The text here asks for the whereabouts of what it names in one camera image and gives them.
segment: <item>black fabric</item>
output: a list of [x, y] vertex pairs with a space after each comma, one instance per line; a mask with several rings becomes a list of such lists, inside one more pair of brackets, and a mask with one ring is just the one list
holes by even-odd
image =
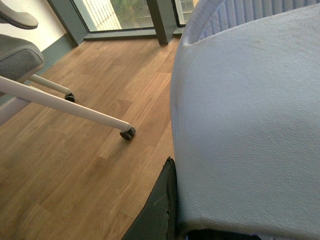
[[122, 240], [174, 240], [176, 199], [176, 166], [168, 158], [142, 211]]
[[261, 240], [260, 237], [234, 232], [211, 229], [193, 230], [188, 233], [188, 240]]

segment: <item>floor-to-ceiling window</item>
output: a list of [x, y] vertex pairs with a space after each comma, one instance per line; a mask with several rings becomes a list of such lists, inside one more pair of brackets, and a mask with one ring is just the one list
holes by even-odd
[[146, 0], [73, 0], [90, 32], [153, 27]]
[[191, 14], [199, 0], [175, 0], [179, 23], [187, 24]]

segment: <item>baseboard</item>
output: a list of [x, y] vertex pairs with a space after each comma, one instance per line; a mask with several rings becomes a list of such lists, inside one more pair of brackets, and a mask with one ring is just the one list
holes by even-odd
[[44, 66], [36, 73], [36, 75], [43, 74], [66, 53], [68, 53], [73, 47], [73, 42], [71, 41], [67, 33], [60, 37], [53, 44], [48, 46], [45, 50], [42, 51], [42, 55], [44, 57]]

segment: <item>chair armrest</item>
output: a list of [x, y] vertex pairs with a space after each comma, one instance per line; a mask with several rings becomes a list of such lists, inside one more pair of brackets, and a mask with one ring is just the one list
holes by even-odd
[[0, 23], [8, 23], [20, 29], [36, 29], [38, 21], [27, 12], [16, 12], [0, 0]]

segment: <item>wooden floor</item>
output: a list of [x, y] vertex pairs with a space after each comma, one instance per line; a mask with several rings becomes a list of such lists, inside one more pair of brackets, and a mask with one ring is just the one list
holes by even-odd
[[122, 238], [174, 157], [178, 43], [84, 42], [43, 74], [78, 104], [131, 123], [136, 136], [127, 142], [117, 129], [35, 103], [0, 126], [0, 240]]

